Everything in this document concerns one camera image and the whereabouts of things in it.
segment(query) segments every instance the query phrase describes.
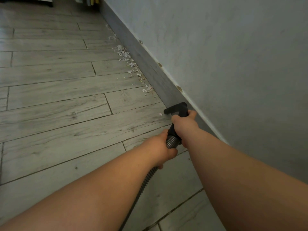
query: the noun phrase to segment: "laminate flooring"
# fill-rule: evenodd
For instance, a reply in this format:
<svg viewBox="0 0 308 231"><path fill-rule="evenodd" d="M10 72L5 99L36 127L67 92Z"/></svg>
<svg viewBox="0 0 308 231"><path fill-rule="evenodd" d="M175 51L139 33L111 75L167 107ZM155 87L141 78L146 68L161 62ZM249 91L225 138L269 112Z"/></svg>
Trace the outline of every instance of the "laminate flooring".
<svg viewBox="0 0 308 231"><path fill-rule="evenodd" d="M170 127L159 96L143 91L148 81L128 73L109 36L100 13L74 0L0 3L0 225ZM126 231L223 230L178 150Z"/></svg>

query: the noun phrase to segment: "hand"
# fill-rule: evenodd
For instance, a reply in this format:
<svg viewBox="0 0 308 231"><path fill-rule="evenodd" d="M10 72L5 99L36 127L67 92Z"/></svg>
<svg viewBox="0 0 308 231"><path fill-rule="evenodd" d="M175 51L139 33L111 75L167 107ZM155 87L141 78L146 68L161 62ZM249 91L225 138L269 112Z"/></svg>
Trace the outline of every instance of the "hand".
<svg viewBox="0 0 308 231"><path fill-rule="evenodd" d="M168 136L168 129L164 129L159 135L146 139L140 147L146 154L151 154L154 160L154 165L159 169L163 168L163 163L173 159L177 155L177 149L168 149L166 146L166 139Z"/></svg>
<svg viewBox="0 0 308 231"><path fill-rule="evenodd" d="M187 147L185 139L187 134L189 134L189 131L199 128L197 122L195 121L196 116L196 111L188 110L187 117L181 118L179 115L173 115L171 118L171 121L174 124L175 132L181 137L184 147Z"/></svg>

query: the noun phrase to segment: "chipped paint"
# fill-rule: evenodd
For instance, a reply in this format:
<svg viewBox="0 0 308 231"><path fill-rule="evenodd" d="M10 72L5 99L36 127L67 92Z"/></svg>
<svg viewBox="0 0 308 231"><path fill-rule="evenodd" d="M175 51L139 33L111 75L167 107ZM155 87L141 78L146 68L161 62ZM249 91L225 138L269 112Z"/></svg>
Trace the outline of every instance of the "chipped paint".
<svg viewBox="0 0 308 231"><path fill-rule="evenodd" d="M176 88L180 91L180 92L183 92L182 88L180 86L176 86Z"/></svg>

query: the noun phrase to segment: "hose handle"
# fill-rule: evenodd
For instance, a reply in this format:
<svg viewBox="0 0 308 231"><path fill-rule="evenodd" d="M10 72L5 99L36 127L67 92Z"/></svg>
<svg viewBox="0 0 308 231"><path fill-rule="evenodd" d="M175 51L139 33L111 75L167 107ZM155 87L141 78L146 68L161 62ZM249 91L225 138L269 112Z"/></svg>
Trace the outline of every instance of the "hose handle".
<svg viewBox="0 0 308 231"><path fill-rule="evenodd" d="M166 108L164 110L164 114L171 114L171 113L179 113L178 115L180 117L187 117L188 116L188 108L187 108L187 104L185 102L181 102L179 104L173 105L169 108ZM179 139L180 143L182 144L182 139L177 135L177 133L175 132L174 129L174 124L171 125L171 127L168 130L168 136L174 136L177 139Z"/></svg>

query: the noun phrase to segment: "left hand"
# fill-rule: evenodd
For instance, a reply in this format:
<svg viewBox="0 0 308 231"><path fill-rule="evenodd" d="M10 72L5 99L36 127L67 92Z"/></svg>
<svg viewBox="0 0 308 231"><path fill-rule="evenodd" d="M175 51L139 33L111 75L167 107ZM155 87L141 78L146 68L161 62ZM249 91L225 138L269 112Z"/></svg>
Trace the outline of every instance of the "left hand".
<svg viewBox="0 0 308 231"><path fill-rule="evenodd" d="M139 147L143 148L147 154L151 154L154 160L154 166L159 169L163 168L163 164L176 157L177 149L168 149L166 146L166 139L168 136L168 129L164 129L159 135L146 139Z"/></svg>

